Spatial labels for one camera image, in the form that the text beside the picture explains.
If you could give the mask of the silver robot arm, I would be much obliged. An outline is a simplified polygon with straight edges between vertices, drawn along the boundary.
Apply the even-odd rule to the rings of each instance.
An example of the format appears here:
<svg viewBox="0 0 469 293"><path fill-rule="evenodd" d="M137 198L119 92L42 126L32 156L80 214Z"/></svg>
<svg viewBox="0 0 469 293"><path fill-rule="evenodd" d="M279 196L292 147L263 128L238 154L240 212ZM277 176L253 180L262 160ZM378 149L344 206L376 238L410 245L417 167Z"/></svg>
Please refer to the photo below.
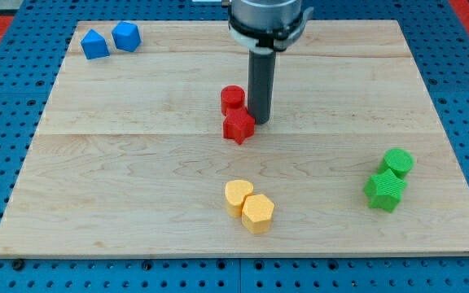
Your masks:
<svg viewBox="0 0 469 293"><path fill-rule="evenodd" d="M298 41L313 17L301 0L232 0L228 7L230 35L252 53L283 52Z"/></svg>

